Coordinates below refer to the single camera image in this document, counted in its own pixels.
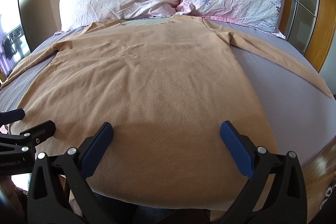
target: wooden floor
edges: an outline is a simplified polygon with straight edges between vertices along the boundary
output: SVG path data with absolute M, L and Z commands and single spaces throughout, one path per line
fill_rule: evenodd
M 336 176 L 336 138 L 312 163 L 303 169 L 307 192 L 307 223 L 318 213 L 325 193 Z M 210 220 L 218 220 L 225 212 L 211 211 Z

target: flower print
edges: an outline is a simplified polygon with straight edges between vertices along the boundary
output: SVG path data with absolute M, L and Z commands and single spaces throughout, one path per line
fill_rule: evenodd
M 206 4 L 207 6 L 210 4 L 210 0 L 203 0 L 204 4 Z

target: silver bolt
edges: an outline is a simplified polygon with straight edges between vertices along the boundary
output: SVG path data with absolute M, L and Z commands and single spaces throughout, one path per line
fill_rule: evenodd
M 290 152 L 288 153 L 288 155 L 289 155 L 291 158 L 295 158 L 295 157 L 296 157 L 296 154 L 295 154 L 295 152 L 293 152 L 293 151 L 290 151 Z
M 77 152 L 77 149 L 71 147 L 71 148 L 68 149 L 68 152 L 67 152 L 67 153 L 68 153 L 69 155 L 74 155 L 76 152 Z
M 45 153 L 44 153 L 44 152 L 41 152 L 41 153 L 39 153 L 39 154 L 37 155 L 37 157 L 38 157 L 39 159 L 43 159 L 43 158 L 45 157 Z
M 265 154 L 267 151 L 266 148 L 263 146 L 259 146 L 257 150 L 260 154 Z

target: gray bed sheet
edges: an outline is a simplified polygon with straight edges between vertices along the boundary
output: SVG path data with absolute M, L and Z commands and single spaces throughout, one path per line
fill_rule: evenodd
M 162 19 L 151 19 L 142 24 L 150 24 L 149 21 L 153 24 L 153 20 L 162 21 Z M 314 70 L 292 45 L 279 37 L 240 25 L 217 23 L 261 38 Z M 82 29 L 48 38 L 36 48 L 34 53 Z M 301 166 L 305 167 L 336 135 L 336 101 L 324 95 L 306 80 L 275 63 L 240 48 L 232 47 L 232 51 L 264 107 L 280 153 L 295 151 Z M 15 109 L 33 80 L 48 66 L 54 56 L 55 54 L 30 68 L 4 87 L 0 92 L 0 110 Z

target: purple curtain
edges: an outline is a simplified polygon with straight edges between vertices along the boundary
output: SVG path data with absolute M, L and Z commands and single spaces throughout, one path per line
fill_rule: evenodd
M 11 60 L 6 59 L 5 51 L 2 47 L 2 39 L 6 35 L 7 34 L 5 33 L 1 25 L 1 14 L 0 14 L 0 66 L 1 66 L 3 73 L 6 76 L 8 76 L 13 70 L 13 68 L 15 67 L 15 62 L 14 62 L 14 58 L 12 58 Z

